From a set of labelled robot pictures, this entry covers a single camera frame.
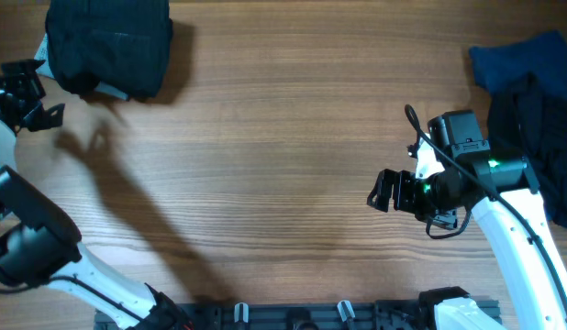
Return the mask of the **black garment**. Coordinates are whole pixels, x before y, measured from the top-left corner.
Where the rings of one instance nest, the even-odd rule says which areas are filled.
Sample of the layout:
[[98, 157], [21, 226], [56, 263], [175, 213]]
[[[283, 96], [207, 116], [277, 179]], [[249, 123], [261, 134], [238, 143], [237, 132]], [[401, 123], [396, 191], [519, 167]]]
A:
[[549, 220], [567, 227], [567, 101], [529, 73], [492, 96], [487, 126], [493, 147], [528, 157]]

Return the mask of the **black shorts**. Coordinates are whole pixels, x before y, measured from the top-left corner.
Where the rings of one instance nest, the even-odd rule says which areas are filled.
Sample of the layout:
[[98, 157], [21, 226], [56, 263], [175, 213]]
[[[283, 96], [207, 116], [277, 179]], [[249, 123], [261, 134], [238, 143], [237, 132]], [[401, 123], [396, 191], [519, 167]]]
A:
[[59, 86], [88, 94], [106, 83], [137, 98], [161, 89], [173, 28], [168, 0], [56, 0], [45, 32]]

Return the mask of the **light blue jeans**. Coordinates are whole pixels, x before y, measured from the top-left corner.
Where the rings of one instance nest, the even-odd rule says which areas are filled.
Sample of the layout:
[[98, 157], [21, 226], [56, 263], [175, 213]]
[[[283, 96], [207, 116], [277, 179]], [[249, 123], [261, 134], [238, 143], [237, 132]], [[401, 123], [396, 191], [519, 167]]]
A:
[[[38, 75], [54, 79], [54, 75], [51, 72], [50, 66], [49, 66], [48, 43], [49, 43], [48, 35], [45, 34], [43, 40], [39, 44], [39, 48], [38, 48], [36, 54], [34, 56], [35, 60], [44, 61], [44, 63], [38, 69], [36, 69], [36, 73]], [[116, 87], [109, 85], [107, 83], [104, 83], [104, 82], [100, 82], [94, 88], [94, 90], [98, 93], [113, 96], [113, 97], [116, 97], [120, 100], [124, 100], [124, 101], [129, 100], [129, 96], [128, 96], [127, 93], [124, 93], [124, 92], [118, 90]]]

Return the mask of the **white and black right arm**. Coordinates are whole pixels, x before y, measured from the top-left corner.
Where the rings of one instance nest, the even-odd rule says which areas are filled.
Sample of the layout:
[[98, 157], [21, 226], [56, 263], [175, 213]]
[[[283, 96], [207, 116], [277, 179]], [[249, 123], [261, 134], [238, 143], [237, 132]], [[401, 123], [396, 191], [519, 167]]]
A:
[[405, 114], [417, 133], [407, 148], [417, 167], [380, 171], [367, 204], [412, 214], [427, 232], [445, 229], [444, 238], [474, 221], [495, 254], [519, 324], [567, 329], [567, 270], [528, 158], [491, 147], [471, 110], [437, 116], [426, 130], [411, 105]]

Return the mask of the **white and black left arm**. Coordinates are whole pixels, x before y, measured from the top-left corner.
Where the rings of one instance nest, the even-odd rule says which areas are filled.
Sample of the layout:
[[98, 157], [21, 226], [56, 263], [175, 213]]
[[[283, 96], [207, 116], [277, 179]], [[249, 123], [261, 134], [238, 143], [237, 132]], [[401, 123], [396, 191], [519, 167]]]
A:
[[44, 108], [40, 60], [2, 64], [0, 74], [0, 294], [40, 287], [66, 292], [107, 315], [120, 329], [191, 329], [188, 314], [164, 293], [134, 281], [95, 256], [73, 220], [17, 171], [18, 132], [62, 124], [64, 106]]

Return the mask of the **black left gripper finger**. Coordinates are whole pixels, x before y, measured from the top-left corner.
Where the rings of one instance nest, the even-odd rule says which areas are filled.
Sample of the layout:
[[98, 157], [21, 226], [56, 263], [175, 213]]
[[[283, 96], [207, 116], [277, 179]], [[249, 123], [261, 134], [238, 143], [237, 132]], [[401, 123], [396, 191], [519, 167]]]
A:
[[38, 103], [23, 117], [23, 127], [30, 132], [61, 127], [64, 110], [65, 104], [56, 104], [49, 109], [45, 109], [42, 103]]
[[11, 76], [18, 76], [24, 75], [31, 78], [37, 78], [37, 69], [42, 66], [46, 61], [45, 60], [34, 60], [34, 59], [26, 59], [26, 60], [18, 60], [18, 61], [10, 61], [1, 64], [2, 74], [5, 77]]

